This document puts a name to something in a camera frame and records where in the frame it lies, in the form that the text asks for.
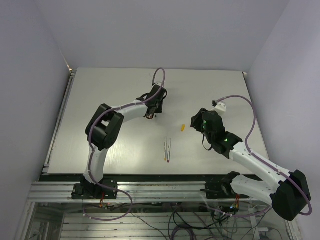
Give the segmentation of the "magenta-end white pen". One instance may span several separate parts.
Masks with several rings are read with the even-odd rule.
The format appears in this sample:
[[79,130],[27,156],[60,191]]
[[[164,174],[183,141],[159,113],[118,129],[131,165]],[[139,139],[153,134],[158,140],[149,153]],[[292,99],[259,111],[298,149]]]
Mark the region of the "magenta-end white pen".
[[170,160],[171,160],[171,148],[172,148],[172,139],[170,138],[168,140],[168,145],[167,145],[167,156],[166,156],[167,163],[170,163]]

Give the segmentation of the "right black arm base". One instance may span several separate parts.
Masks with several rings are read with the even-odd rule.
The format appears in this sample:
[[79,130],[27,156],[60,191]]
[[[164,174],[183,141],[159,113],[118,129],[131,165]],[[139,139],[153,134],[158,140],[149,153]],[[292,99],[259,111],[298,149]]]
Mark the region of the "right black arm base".
[[237,194],[232,189],[231,183],[240,175],[239,172],[232,171],[226,175],[209,176],[200,191],[205,193],[207,199],[235,199]]

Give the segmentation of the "yellow pen cap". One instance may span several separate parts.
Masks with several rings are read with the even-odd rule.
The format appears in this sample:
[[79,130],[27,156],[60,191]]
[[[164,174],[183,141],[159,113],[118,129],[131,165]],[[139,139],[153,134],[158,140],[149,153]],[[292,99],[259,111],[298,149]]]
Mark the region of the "yellow pen cap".
[[183,124],[183,125],[181,126],[181,132],[183,132],[183,131],[185,130],[185,127],[186,127],[185,124]]

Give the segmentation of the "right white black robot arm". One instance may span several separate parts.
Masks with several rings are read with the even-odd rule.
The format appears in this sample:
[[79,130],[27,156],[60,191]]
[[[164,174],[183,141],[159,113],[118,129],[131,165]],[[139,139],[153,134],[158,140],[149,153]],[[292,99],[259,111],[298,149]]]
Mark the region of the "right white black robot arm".
[[215,110],[201,108],[191,118],[190,126],[202,134],[210,148],[255,174],[259,180],[239,172],[228,173],[221,181],[220,192],[226,198],[245,195],[273,208],[283,219],[293,221],[310,203],[306,175],[289,171],[250,151],[246,143],[225,130],[222,117]]

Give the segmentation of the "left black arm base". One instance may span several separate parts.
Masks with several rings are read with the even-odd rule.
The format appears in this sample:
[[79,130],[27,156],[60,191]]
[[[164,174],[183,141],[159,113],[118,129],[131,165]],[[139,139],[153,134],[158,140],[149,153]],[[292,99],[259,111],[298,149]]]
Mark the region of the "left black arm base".
[[105,189],[97,184],[90,183],[83,176],[80,179],[80,183],[73,186],[71,193],[72,200],[97,200],[107,199],[115,200],[117,198],[117,191],[114,189],[118,188],[117,182],[112,179],[104,178],[100,182],[102,185],[106,185],[111,189]]

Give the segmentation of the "yellow-end white pen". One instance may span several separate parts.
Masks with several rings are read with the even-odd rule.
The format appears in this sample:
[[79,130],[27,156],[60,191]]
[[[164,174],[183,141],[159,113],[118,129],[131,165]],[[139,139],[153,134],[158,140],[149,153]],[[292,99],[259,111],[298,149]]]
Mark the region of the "yellow-end white pen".
[[168,150],[168,139],[167,137],[164,138],[164,161],[167,161],[167,150]]

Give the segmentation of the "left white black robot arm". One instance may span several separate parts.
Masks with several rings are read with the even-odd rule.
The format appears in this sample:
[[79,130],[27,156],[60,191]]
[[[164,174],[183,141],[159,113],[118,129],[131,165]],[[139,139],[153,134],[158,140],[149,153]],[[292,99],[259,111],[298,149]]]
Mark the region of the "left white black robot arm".
[[98,107],[85,129],[89,157],[80,184],[89,198],[96,199],[102,193],[106,156],[118,139],[122,125],[137,118],[151,120],[155,114],[161,114],[167,95],[168,91],[165,88],[154,84],[151,92],[143,94],[131,103],[117,107],[102,104]]

